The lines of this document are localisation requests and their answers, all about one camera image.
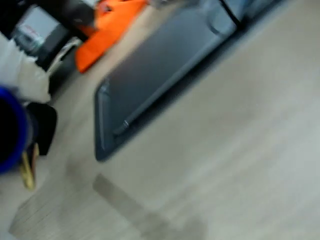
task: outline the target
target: orange fabric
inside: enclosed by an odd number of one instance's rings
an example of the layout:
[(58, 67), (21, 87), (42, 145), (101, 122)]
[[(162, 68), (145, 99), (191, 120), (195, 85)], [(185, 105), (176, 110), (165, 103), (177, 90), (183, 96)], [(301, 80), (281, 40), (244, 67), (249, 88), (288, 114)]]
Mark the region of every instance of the orange fabric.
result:
[[(75, 62), (84, 73), (107, 49), (126, 32), (136, 15), (147, 4), (147, 0), (102, 0), (95, 10), (95, 25), (98, 29), (76, 51)], [(105, 12), (105, 6), (111, 11)]]
[(88, 70), (115, 42), (116, 39), (111, 37), (110, 32), (95, 32), (75, 52), (75, 64), (79, 72), (84, 73)]

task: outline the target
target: blue cup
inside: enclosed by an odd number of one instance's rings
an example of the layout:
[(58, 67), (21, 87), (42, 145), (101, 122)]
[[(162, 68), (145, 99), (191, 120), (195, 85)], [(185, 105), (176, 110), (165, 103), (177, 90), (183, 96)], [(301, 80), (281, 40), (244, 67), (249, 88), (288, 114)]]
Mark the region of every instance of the blue cup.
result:
[(0, 174), (15, 166), (28, 146), (27, 112), (9, 90), (0, 86)]

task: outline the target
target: blue object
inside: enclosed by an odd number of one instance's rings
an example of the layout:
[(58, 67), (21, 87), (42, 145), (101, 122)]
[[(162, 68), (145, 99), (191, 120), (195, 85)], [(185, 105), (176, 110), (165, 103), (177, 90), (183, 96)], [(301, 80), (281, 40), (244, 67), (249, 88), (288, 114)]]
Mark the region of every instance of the blue object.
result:
[(12, 153), (10, 153), (7, 159), (0, 161), (0, 174), (1, 174), (1, 173), (7, 172), (19, 162), (21, 155), (27, 145), (28, 120), (27, 120), (27, 114), (25, 112), (24, 107), (10, 93), (10, 91), (8, 91), (4, 87), (0, 87), (0, 99), (4, 100), (11, 107), (16, 117), (17, 127), (18, 127), (18, 137)]

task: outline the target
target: light wooden floor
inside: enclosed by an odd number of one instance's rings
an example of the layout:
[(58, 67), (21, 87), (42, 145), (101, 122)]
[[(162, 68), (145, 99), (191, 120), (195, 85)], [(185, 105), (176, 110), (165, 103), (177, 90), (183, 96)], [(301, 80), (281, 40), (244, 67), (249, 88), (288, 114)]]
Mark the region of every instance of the light wooden floor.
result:
[(148, 9), (55, 101), (50, 176), (11, 232), (24, 240), (318, 240), (318, 0), (277, 10), (108, 162), (95, 161), (93, 92), (164, 18)]

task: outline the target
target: plastic bag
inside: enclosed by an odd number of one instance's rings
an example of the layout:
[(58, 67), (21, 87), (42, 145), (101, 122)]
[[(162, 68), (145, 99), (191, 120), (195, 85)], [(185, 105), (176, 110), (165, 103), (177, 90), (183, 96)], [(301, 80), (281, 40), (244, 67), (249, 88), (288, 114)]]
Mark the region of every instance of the plastic bag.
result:
[(0, 85), (11, 89), (22, 100), (46, 103), (50, 100), (49, 76), (26, 56), (13, 40), (0, 34)]

